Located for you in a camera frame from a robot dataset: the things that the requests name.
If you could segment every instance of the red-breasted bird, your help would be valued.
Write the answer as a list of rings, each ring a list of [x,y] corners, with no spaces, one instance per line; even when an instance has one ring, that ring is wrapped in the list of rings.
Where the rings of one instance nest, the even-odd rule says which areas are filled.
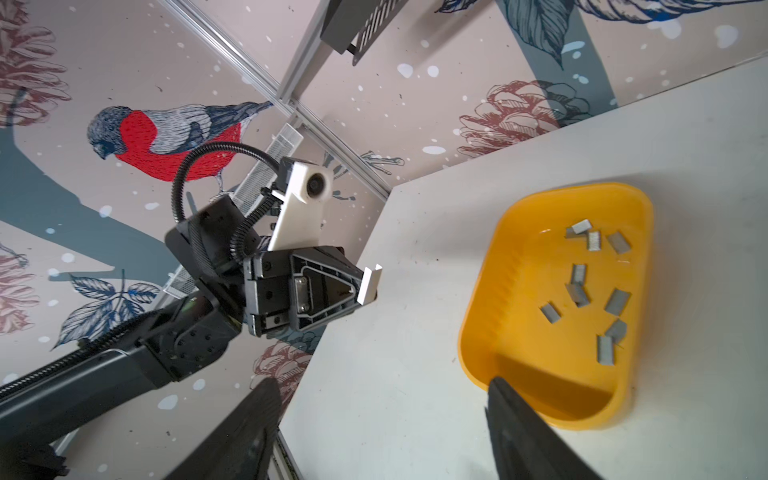
[[[173,181],[190,150],[211,141],[240,141],[243,132],[268,101],[238,105],[184,105],[170,110],[107,107],[88,125],[88,141],[102,159],[114,154],[151,177]],[[198,160],[187,180],[216,177],[235,153],[216,152]]]

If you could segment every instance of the metal plate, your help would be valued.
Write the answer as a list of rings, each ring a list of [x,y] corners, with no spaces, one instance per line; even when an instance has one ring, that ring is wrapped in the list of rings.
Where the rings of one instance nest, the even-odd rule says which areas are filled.
[[[560,313],[558,313],[554,305],[552,305],[552,302],[544,305],[541,308],[541,312],[544,314],[544,316],[547,317],[547,320],[549,320],[549,323],[555,323],[560,319]]]
[[[614,250],[616,250],[616,253],[619,255],[632,250],[632,247],[630,247],[630,244],[627,242],[627,239],[624,238],[624,235],[622,235],[621,232],[608,235],[608,243],[611,244]]]
[[[584,232],[586,232],[587,230],[589,230],[591,228],[592,228],[592,223],[590,223],[590,221],[587,220],[587,219],[584,219],[581,222],[574,223],[573,225],[571,225],[571,229],[577,235],[580,234],[580,233],[584,233]]]
[[[614,364],[614,341],[609,336],[598,337],[598,363],[601,365]]]
[[[596,232],[587,233],[587,250],[591,252],[599,252],[600,245],[600,230]]]
[[[584,281],[587,279],[587,265],[585,263],[574,263],[571,269],[571,283],[577,285],[584,285]]]
[[[622,322],[621,319],[616,319],[616,321],[605,330],[605,336],[611,337],[614,343],[619,343],[625,336],[627,336],[627,324]]]
[[[623,312],[624,308],[627,306],[627,302],[631,295],[632,294],[629,292],[614,288],[611,298],[609,298],[608,303],[605,304],[605,311],[611,315],[620,316],[621,312]]]
[[[568,289],[568,295],[571,296],[571,300],[574,301],[577,307],[581,308],[589,305],[589,297],[584,291],[584,287],[578,283],[569,283],[565,288]]]

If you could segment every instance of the leaf illustration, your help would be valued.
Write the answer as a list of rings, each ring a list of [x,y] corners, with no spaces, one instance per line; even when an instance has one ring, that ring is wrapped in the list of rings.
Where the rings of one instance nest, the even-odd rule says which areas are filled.
[[[128,296],[139,303],[152,303],[159,292],[160,289],[155,285],[144,282],[134,283],[128,287]]]
[[[453,13],[466,10],[478,0],[443,0],[442,6],[435,13]]]
[[[562,66],[561,51],[574,0],[502,0],[502,13],[520,39]]]
[[[81,338],[95,339],[108,330],[108,314],[114,310],[112,301],[96,300],[73,310],[61,324],[55,347]]]
[[[71,275],[71,282],[75,290],[88,298],[106,300],[116,293],[111,283],[98,278]]]
[[[140,313],[144,313],[144,308],[141,305],[136,302],[123,299],[120,307],[118,308],[118,316],[120,317],[118,323],[123,323],[126,320],[130,320]]]

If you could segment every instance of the bird wing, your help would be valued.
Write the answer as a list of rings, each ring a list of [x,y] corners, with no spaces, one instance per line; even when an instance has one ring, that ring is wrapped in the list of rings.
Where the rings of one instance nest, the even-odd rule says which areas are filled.
[[[149,149],[154,154],[179,154],[199,147],[208,139],[210,116],[203,105],[192,104],[172,110],[143,111],[157,128]]]

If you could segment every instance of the metal profile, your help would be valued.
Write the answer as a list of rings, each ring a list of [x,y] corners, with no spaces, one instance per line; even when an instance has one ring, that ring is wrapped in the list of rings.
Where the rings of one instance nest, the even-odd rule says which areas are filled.
[[[281,101],[277,96],[280,83],[239,48],[234,40],[224,34],[215,22],[189,0],[161,0],[161,2],[210,47],[240,70],[244,77],[249,78],[256,90],[271,101],[275,108],[289,118],[295,114],[310,137],[330,152],[381,201],[386,201],[392,188],[309,108],[292,98]]]

